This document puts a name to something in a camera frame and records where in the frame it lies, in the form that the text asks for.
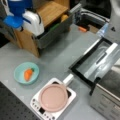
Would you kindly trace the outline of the orange tipped gripper finger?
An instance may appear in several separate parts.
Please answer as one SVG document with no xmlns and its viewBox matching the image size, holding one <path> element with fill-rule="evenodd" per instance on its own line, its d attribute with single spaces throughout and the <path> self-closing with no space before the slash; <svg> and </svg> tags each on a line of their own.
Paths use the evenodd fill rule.
<svg viewBox="0 0 120 120">
<path fill-rule="evenodd" d="M 81 27 L 81 26 L 79 26 L 78 29 L 79 29 L 80 31 L 82 31 L 82 32 L 87 32 L 87 29 L 86 29 L 86 28 L 83 28 L 83 27 Z"/>
</svg>

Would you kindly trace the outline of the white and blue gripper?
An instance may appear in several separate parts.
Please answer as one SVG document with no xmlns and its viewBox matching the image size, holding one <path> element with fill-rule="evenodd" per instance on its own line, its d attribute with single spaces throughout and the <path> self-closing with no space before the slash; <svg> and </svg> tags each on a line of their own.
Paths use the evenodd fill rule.
<svg viewBox="0 0 120 120">
<path fill-rule="evenodd" d="M 7 13 L 4 23 L 12 28 L 28 30 L 35 36 L 44 32 L 41 16 L 33 9 L 32 0 L 3 0 Z"/>
</svg>

